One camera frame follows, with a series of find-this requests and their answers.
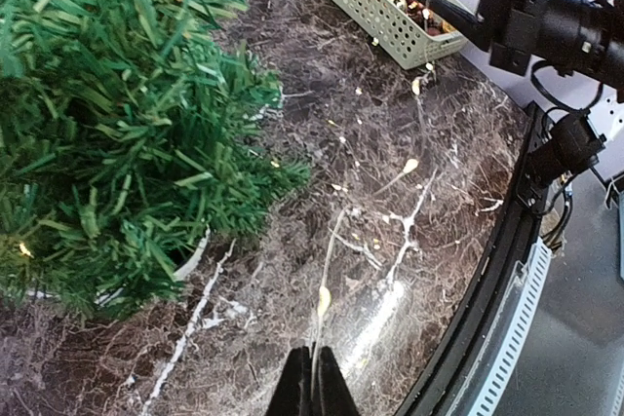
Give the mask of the small green christmas tree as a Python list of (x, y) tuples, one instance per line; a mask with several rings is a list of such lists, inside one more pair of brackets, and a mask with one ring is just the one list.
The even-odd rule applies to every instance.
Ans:
[(308, 167), (261, 145), (280, 83), (247, 0), (1, 0), (1, 297), (120, 318), (178, 296), (210, 232), (254, 235)]

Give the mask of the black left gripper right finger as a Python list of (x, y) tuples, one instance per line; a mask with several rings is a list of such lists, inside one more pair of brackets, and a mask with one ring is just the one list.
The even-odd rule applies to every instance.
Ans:
[(311, 404), (313, 415), (360, 415), (333, 351), (328, 346), (323, 346), (314, 351), (311, 375)]

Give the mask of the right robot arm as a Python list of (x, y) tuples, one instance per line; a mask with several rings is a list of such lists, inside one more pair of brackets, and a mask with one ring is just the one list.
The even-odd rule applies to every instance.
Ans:
[[(417, 0), (466, 39), (490, 54), (491, 66), (520, 76), (552, 67), (581, 73), (623, 97), (622, 0)], [(524, 157), (518, 199), (535, 215), (559, 176), (577, 176), (598, 161), (607, 138), (596, 131), (592, 105), (574, 109), (555, 100), (565, 115), (550, 138)]]

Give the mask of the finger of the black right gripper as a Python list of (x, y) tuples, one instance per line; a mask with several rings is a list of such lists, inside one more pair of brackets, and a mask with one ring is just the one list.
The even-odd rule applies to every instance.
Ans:
[(488, 28), (475, 14), (449, 0), (417, 0), (447, 21), (478, 49), (487, 52), (490, 48)]

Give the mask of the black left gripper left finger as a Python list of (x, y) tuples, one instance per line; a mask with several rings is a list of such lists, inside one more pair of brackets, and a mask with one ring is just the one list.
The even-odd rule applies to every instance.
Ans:
[(292, 349), (266, 410), (266, 416), (309, 416), (312, 414), (310, 349)]

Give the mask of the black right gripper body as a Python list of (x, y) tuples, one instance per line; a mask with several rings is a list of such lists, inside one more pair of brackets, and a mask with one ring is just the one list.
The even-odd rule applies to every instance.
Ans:
[(548, 0), (480, 0), (477, 47), (489, 53), (489, 64), (523, 76), (535, 51)]

